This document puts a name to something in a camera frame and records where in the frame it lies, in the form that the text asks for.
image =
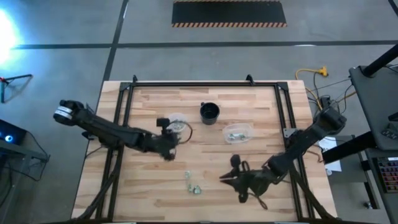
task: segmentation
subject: wooden table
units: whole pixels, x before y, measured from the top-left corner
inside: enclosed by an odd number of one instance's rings
[[[113,120],[120,82],[105,82],[99,99],[97,115]],[[298,128],[312,123],[303,81],[288,81],[290,97]],[[200,121],[200,103],[211,101],[220,106],[216,124],[207,126]],[[285,119],[288,122],[287,110]],[[270,185],[261,197],[268,210],[258,201],[240,204],[233,188],[219,182],[218,177],[231,170],[229,159],[240,154],[252,169],[258,169],[271,155],[284,151],[275,92],[268,87],[145,87],[135,88],[129,125],[160,133],[156,118],[170,113],[183,113],[192,125],[192,139],[177,147],[173,162],[164,162],[157,154],[143,154],[125,148],[114,221],[130,222],[271,222],[296,221],[292,188],[289,183]],[[227,144],[222,129],[234,123],[249,123],[254,137],[243,144]],[[96,149],[91,142],[88,152]],[[320,153],[317,148],[311,151]],[[73,217],[79,216],[98,193],[103,175],[106,149],[88,157],[76,196]],[[317,156],[304,155],[310,188],[320,203],[336,215],[328,178]],[[184,173],[190,170],[192,184],[199,185],[202,194],[188,192]],[[300,193],[304,214],[305,199]]]

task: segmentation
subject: bright light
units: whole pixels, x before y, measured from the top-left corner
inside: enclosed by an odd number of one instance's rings
[[[0,9],[0,63],[7,60],[10,49],[16,44],[14,26],[7,14]]]
[[[14,138],[12,136],[6,136],[4,139],[6,140],[6,142],[12,142]]]

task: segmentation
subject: tripod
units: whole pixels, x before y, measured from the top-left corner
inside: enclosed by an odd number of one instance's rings
[[[6,87],[8,86],[8,84],[10,84],[10,82],[19,79],[19,78],[26,78],[26,77],[33,77],[32,74],[27,74],[27,75],[19,75],[17,77],[11,77],[11,78],[4,78],[4,77],[0,77],[0,82],[1,82],[1,103],[4,103],[4,92],[6,91]]]

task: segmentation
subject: black cup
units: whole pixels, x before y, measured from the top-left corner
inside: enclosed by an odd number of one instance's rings
[[[203,124],[212,125],[216,123],[220,109],[215,103],[201,103],[200,116]]]

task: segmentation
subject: gray floor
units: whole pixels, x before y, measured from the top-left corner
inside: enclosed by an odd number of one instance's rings
[[[122,0],[1,1],[14,19],[21,44],[92,44],[112,42]],[[120,42],[396,40],[398,17],[387,0],[283,0],[286,29],[172,29],[172,1],[130,0]],[[329,47],[227,47],[118,49],[110,80],[290,80],[300,68],[328,67],[318,87],[348,77],[348,69],[366,65],[390,45]],[[32,73],[7,90],[0,119],[31,131],[51,154],[43,179],[24,180],[9,223],[43,223],[70,217],[87,141],[78,128],[56,123],[59,100],[87,102],[95,108],[109,49],[13,50],[0,65],[5,77]],[[301,73],[313,88],[312,74]],[[340,96],[344,82],[320,90]],[[359,100],[347,100],[348,123],[341,134],[362,134],[369,127]],[[339,217],[389,223],[383,210],[361,206],[368,198],[358,184],[331,183]]]

